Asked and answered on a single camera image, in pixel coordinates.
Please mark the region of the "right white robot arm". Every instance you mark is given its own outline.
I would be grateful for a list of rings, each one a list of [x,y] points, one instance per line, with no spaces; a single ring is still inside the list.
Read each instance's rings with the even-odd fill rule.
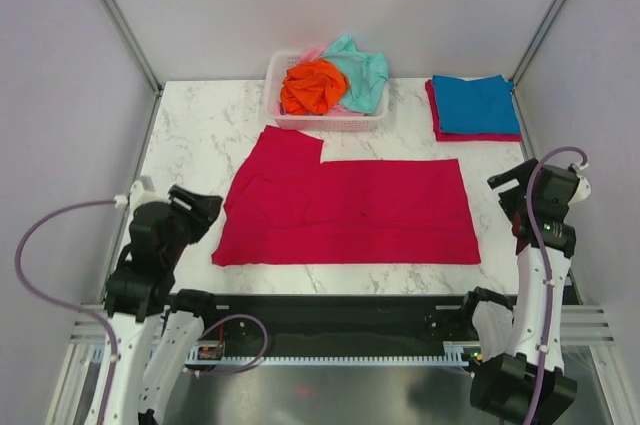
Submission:
[[[576,398],[577,383],[564,374],[560,325],[576,246],[565,217],[590,193],[581,169],[531,159],[487,181],[491,188],[516,183],[498,198],[516,239],[518,294],[511,300],[476,288],[457,322],[465,336],[480,340],[470,403],[504,423],[553,424]]]

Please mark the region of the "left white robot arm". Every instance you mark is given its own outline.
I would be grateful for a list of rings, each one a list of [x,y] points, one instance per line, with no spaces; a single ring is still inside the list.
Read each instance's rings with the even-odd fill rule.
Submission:
[[[129,242],[106,284],[105,346],[86,423],[163,422],[190,350],[219,327],[212,294],[171,290],[183,252],[208,233],[222,204],[177,185],[167,196],[132,186]]]

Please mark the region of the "crimson red t shirt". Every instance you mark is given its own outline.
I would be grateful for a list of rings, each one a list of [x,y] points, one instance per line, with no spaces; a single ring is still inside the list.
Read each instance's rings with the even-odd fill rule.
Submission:
[[[213,264],[480,263],[457,160],[324,162],[323,145],[260,133],[227,195]]]

